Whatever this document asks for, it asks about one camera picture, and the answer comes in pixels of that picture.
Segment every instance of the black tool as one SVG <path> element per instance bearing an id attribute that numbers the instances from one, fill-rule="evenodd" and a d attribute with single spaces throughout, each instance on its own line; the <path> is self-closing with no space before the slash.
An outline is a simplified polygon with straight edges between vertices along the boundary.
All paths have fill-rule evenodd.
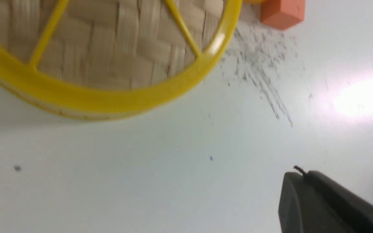
<path id="1" fill-rule="evenodd" d="M 373 233 L 373 205 L 318 171 L 284 174 L 283 233 Z"/>

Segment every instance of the yellow plastic frame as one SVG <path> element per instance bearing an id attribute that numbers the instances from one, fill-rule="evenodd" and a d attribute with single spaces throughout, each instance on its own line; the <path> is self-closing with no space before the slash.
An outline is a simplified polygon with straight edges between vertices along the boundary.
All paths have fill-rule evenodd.
<path id="1" fill-rule="evenodd" d="M 60 0 L 30 63 L 20 62 L 0 47 L 0 84 L 49 112 L 92 120 L 128 117 L 169 102 L 197 85 L 219 61 L 234 33 L 242 1 L 227 1 L 213 41 L 203 52 L 198 49 L 172 0 L 166 2 L 197 55 L 188 69 L 167 81 L 138 90 L 105 91 L 79 87 L 39 73 L 37 63 L 68 3 L 68 0 Z"/>

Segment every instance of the white table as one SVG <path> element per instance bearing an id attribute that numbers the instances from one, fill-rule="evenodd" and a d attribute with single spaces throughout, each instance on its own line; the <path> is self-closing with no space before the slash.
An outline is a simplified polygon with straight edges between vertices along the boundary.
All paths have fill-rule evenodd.
<path id="1" fill-rule="evenodd" d="M 0 233 L 280 232 L 296 164 L 373 204 L 372 1 L 308 1 L 284 33 L 245 6 L 205 81 L 128 120 L 61 118 L 0 87 Z"/>

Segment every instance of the black particle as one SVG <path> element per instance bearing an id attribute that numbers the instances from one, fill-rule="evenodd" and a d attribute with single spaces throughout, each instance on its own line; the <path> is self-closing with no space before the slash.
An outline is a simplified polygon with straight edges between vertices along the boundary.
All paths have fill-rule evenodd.
<path id="1" fill-rule="evenodd" d="M 15 166 L 14 166 L 14 170 L 15 170 L 16 172 L 20 172 L 21 169 L 22 169 L 22 168 L 21 168 L 19 165 L 15 165 Z"/>

